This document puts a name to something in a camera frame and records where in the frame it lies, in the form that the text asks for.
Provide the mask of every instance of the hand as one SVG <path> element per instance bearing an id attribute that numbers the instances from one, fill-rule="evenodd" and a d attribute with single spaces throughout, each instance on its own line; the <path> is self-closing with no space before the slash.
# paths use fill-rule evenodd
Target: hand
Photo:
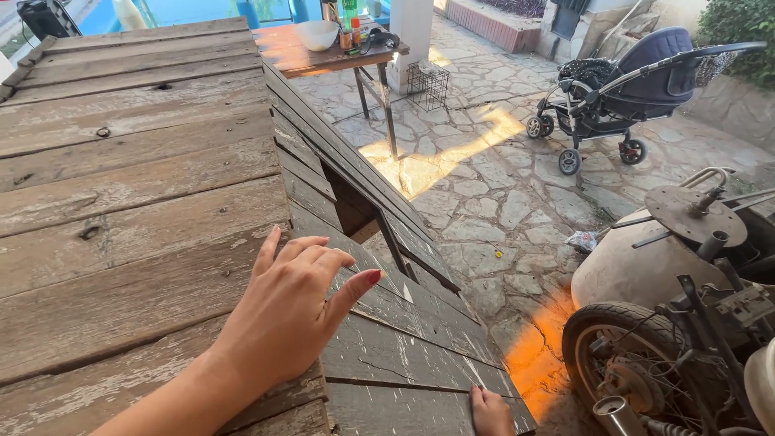
<path id="1" fill-rule="evenodd" d="M 477 436 L 514 436 L 514 420 L 500 395 L 479 386 L 469 392 Z"/>
<path id="2" fill-rule="evenodd" d="M 356 274 L 326 302 L 334 275 L 355 259 L 323 247 L 327 237 L 301 237 L 274 260 L 280 233 L 275 227 L 264 241 L 245 295 L 208 351 L 254 399 L 306 371 L 353 304 L 382 276 L 377 269 Z"/>

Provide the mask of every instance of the baby stroller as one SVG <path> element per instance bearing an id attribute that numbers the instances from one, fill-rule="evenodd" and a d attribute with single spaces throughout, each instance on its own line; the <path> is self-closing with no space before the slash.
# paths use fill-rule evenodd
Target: baby stroller
<path id="1" fill-rule="evenodd" d="M 579 143 L 624 135 L 618 155 L 627 165 L 646 158 L 646 145 L 630 136 L 630 127 L 650 119 L 667 118 L 688 102 L 697 85 L 697 69 L 720 54 L 762 50 L 764 42 L 735 43 L 694 50 L 682 27 L 657 30 L 636 43 L 619 61 L 580 59 L 560 69 L 558 83 L 541 99 L 538 114 L 527 122 L 532 139 L 549 136 L 554 120 L 573 138 L 573 148 L 560 154 L 560 171 L 573 175 L 581 167 Z M 565 99 L 550 101 L 559 89 Z"/>

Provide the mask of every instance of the table leg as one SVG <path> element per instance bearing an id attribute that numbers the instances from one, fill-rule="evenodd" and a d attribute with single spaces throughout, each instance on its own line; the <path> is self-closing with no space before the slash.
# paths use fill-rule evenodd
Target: table leg
<path id="1" fill-rule="evenodd" d="M 363 93 L 363 82 L 360 81 L 360 74 L 358 74 L 358 67 L 353 68 L 355 71 L 355 83 L 358 84 L 358 94 L 360 95 L 360 104 L 363 106 L 363 116 L 369 119 L 369 106 L 366 104 L 366 94 Z"/>
<path id="2" fill-rule="evenodd" d="M 390 107 L 390 87 L 388 86 L 388 73 L 385 70 L 387 63 L 377 64 L 380 73 L 380 91 L 382 92 L 382 107 L 385 109 L 385 121 L 387 122 L 387 141 L 393 159 L 398 159 L 398 147 L 395 143 L 395 128 L 393 127 L 393 109 Z"/>

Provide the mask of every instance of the shock absorber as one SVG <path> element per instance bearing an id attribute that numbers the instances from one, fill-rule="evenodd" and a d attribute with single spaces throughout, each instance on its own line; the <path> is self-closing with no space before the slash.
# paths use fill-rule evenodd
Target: shock absorber
<path id="1" fill-rule="evenodd" d="M 640 420 L 657 436 L 700 436 L 696 431 L 691 431 L 680 425 L 653 420 L 643 415 L 641 415 Z"/>

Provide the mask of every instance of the wooden ramp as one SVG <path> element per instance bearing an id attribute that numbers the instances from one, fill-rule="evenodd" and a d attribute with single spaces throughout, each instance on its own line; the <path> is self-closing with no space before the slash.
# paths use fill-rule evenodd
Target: wooden ramp
<path id="1" fill-rule="evenodd" d="M 387 278 L 320 361 L 219 434 L 536 423 L 412 205 L 257 53 L 244 19 L 46 39 L 0 88 L 0 434 L 87 434 L 216 338 L 274 224 Z M 393 261 L 360 242 L 381 231 Z"/>

